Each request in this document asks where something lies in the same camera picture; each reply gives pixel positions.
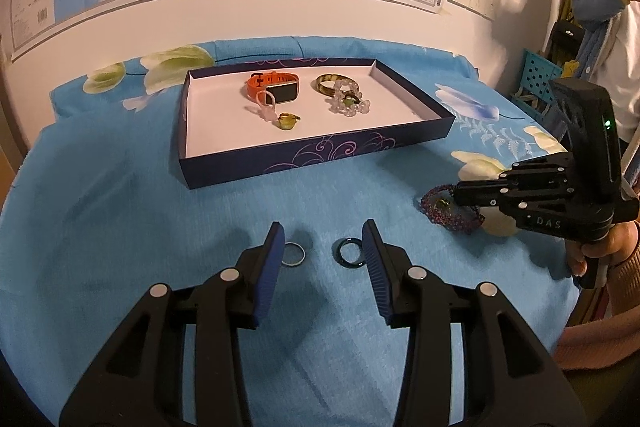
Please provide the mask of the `right hand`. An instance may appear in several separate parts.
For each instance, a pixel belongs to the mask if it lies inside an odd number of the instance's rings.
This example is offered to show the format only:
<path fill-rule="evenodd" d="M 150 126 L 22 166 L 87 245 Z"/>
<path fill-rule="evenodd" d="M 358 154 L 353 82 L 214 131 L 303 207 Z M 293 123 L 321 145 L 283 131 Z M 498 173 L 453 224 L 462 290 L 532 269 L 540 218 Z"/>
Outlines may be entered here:
<path fill-rule="evenodd" d="M 610 262 L 610 265 L 620 265 L 631 257 L 638 244 L 637 222 L 617 223 L 608 231 L 608 235 L 597 243 L 566 241 L 566 264 L 574 277 L 582 277 L 587 272 L 588 259 L 604 259 Z"/>

